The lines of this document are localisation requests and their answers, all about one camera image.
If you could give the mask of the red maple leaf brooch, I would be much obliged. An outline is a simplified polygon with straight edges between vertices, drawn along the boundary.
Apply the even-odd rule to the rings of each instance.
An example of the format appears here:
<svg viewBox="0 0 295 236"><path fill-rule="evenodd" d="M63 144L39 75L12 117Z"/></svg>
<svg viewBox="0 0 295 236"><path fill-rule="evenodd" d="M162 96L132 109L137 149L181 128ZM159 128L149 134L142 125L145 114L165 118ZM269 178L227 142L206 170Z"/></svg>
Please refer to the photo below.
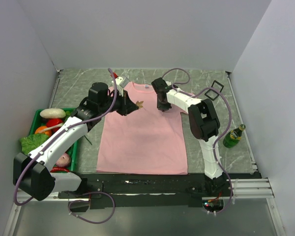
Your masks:
<svg viewBox="0 0 295 236"><path fill-rule="evenodd" d="M144 104L144 101L137 101L136 102L136 106L138 107L138 109L142 109L144 107L143 104Z"/></svg>

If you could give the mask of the pink t-shirt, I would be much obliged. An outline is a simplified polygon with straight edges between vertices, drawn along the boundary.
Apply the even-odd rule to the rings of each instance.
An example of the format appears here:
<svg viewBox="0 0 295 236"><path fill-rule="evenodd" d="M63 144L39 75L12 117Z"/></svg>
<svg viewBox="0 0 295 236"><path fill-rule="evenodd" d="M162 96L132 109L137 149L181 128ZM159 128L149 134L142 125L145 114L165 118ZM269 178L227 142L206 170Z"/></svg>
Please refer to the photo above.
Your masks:
<svg viewBox="0 0 295 236"><path fill-rule="evenodd" d="M143 108L126 116L105 116L97 160L97 172L183 175L188 171L182 129L183 110L157 109L157 96L149 85L130 82L125 87L131 101Z"/></svg>

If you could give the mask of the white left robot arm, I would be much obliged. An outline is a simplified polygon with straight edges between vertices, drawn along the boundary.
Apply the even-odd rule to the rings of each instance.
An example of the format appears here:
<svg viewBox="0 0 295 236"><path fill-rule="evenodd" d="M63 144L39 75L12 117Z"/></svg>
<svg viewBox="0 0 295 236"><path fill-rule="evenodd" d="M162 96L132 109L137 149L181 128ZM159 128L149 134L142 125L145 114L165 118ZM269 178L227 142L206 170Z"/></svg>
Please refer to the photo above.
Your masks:
<svg viewBox="0 0 295 236"><path fill-rule="evenodd" d="M109 94L106 83L94 83L80 105L65 124L47 141L29 154L18 153L13 162L13 183L16 190L23 190L41 201L53 192L69 191L75 197L83 197L88 190L86 183L73 172L53 173L51 170L59 158L81 137L86 135L110 112L126 116L138 110L124 87L127 79L117 77Z"/></svg>

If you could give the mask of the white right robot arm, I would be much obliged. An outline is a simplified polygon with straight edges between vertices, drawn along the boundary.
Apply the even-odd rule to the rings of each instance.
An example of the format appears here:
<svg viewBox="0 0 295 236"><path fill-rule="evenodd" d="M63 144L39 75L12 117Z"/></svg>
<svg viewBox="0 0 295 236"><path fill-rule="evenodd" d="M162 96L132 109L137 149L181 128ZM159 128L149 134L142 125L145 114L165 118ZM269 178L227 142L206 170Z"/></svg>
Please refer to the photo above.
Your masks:
<svg viewBox="0 0 295 236"><path fill-rule="evenodd" d="M210 99L201 100L182 91L163 78L151 83L157 94L157 108L163 112L177 106L188 114L190 130L199 141L205 164L205 191L216 196L222 190L223 170L220 167L218 138L220 122Z"/></svg>

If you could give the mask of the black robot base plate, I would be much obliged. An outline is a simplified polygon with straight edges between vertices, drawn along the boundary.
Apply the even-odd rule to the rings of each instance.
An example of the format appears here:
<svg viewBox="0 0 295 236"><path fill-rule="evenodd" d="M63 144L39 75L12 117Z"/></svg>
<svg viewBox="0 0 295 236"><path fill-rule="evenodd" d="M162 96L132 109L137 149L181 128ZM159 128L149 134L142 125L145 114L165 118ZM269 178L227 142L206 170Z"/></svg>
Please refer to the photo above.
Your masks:
<svg viewBox="0 0 295 236"><path fill-rule="evenodd" d="M202 207L204 198L229 197L226 175L82 174L76 191L62 191L60 199L89 200L90 209L117 207Z"/></svg>

